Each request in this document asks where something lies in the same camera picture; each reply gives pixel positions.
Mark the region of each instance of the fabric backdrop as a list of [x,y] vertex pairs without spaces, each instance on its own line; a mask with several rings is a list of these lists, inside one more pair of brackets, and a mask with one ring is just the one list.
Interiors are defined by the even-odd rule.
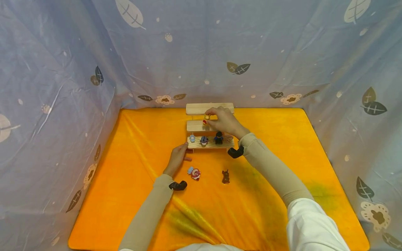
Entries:
[[120,107],[302,107],[402,250],[398,0],[0,0],[0,249],[68,250]]

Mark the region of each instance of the red object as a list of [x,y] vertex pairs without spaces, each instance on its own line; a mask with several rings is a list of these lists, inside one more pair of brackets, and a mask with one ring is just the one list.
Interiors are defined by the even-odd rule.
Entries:
[[191,177],[195,180],[200,179],[201,172],[196,168],[191,172]]

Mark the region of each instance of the wrinkled fabric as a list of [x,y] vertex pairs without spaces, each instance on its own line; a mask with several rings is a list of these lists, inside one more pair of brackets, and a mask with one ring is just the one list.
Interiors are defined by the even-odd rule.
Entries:
[[[350,249],[367,251],[366,235],[304,111],[238,108],[234,115],[301,179]],[[187,116],[185,109],[177,108],[120,112],[71,232],[71,248],[118,249],[155,179],[166,168],[172,149],[190,135],[185,128],[192,118],[202,120],[203,116]],[[285,204],[245,157],[233,159],[226,149],[195,149],[188,157],[192,161],[185,161],[173,176],[176,182],[186,181],[187,187],[173,192],[148,250],[177,250],[194,243],[288,250]],[[191,167],[199,169],[198,181],[187,173]],[[222,171],[229,173],[228,184],[222,182]]]
[[304,108],[371,249],[398,248],[401,10],[397,0],[0,1],[0,229],[14,230],[0,249],[66,249],[118,109],[190,102]]

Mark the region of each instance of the blue figurine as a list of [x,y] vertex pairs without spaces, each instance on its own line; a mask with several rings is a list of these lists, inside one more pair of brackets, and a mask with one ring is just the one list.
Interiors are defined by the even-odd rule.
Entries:
[[187,174],[191,174],[191,172],[194,170],[194,168],[193,167],[190,167],[188,170],[187,170]]
[[208,144],[208,137],[202,136],[200,139],[201,145],[206,146]]
[[216,137],[214,138],[214,140],[215,140],[215,144],[222,145],[223,140],[224,140],[222,132],[217,132]]
[[195,136],[192,134],[192,135],[190,135],[190,142],[191,143],[194,143],[195,142]]

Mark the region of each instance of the left hand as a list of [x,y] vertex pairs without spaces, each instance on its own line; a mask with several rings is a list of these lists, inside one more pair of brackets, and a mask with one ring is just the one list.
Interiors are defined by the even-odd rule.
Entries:
[[173,175],[176,173],[177,169],[181,166],[184,160],[192,161],[191,158],[185,156],[188,145],[189,144],[186,142],[183,145],[179,145],[178,147],[173,148],[170,155],[169,164],[163,171],[164,174],[173,177]]

